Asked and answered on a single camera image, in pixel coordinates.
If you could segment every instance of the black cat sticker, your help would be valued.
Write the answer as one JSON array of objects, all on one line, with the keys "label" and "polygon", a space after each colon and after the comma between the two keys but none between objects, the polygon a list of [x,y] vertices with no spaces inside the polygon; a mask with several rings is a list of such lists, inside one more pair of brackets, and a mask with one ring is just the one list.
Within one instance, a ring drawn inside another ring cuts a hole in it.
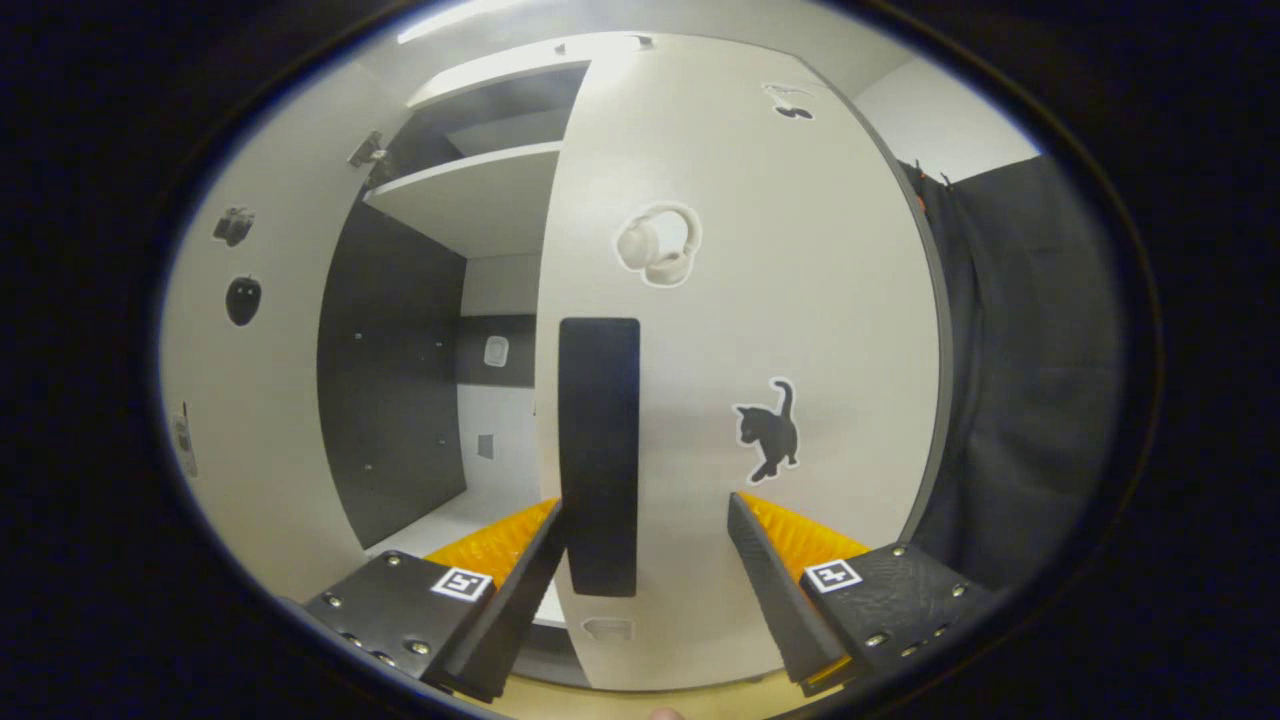
[{"label": "black cat sticker", "polygon": [[735,405],[739,418],[737,443],[750,447],[759,443],[760,465],[748,478],[746,484],[758,486],[777,477],[778,466],[795,468],[796,451],[800,448],[800,430],[795,421],[795,384],[786,378],[771,378],[769,384],[778,388],[782,397],[778,409],[760,405]]}]

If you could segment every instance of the black cat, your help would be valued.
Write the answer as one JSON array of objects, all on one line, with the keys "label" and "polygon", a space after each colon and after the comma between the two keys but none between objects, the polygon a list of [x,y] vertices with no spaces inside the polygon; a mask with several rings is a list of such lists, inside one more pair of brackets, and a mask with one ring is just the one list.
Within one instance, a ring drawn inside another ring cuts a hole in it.
[{"label": "black cat", "polygon": [[774,379],[773,387],[782,389],[782,407],[777,414],[768,407],[733,406],[742,415],[739,425],[742,433],[742,445],[759,442],[760,454],[764,455],[764,462],[751,475],[751,484],[759,484],[764,478],[777,475],[778,462],[782,462],[783,457],[787,460],[788,468],[797,464],[796,450],[800,446],[800,433],[796,430],[795,421],[791,420],[794,391],[791,383],[782,378]]}]

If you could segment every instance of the black mouse sticker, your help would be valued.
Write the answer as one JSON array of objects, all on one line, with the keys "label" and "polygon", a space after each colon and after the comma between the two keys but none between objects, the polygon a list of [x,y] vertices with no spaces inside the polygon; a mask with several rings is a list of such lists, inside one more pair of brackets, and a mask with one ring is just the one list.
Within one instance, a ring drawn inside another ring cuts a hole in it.
[{"label": "black mouse sticker", "polygon": [[227,316],[239,327],[244,327],[262,302],[262,283],[250,277],[236,278],[227,287]]},{"label": "black mouse sticker", "polygon": [[795,421],[795,383],[787,378],[771,378],[769,384],[778,388],[777,410],[763,405],[735,405],[739,414],[737,443],[742,447],[756,445],[760,465],[748,477],[746,484],[758,486],[777,477],[778,468],[795,468],[796,451],[800,450],[800,429]]}]

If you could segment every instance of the white shelf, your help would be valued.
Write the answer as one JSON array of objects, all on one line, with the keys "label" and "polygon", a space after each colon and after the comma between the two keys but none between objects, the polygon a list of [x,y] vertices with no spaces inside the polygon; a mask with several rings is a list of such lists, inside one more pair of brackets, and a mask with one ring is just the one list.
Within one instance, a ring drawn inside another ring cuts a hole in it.
[{"label": "white shelf", "polygon": [[376,187],[365,202],[467,259],[538,252],[562,146],[463,158]]}]

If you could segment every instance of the light switch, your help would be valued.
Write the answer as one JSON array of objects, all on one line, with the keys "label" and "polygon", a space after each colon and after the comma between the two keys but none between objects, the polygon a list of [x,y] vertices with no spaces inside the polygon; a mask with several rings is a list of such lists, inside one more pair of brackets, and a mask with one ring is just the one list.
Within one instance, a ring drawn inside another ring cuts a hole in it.
[{"label": "light switch", "polygon": [[506,368],[508,347],[507,338],[490,336],[484,343],[484,364],[492,368]]}]

